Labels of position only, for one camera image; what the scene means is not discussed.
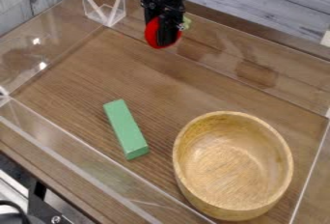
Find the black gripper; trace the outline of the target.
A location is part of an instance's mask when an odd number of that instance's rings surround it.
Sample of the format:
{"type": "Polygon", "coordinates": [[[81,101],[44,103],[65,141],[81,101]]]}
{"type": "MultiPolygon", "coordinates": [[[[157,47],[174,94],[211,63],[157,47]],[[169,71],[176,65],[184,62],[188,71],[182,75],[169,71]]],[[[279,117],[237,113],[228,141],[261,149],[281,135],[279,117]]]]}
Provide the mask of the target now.
{"type": "Polygon", "coordinates": [[[144,22],[148,23],[156,16],[158,17],[158,29],[156,32],[157,45],[166,47],[176,43],[181,32],[184,0],[141,0],[144,9],[144,22]]]}

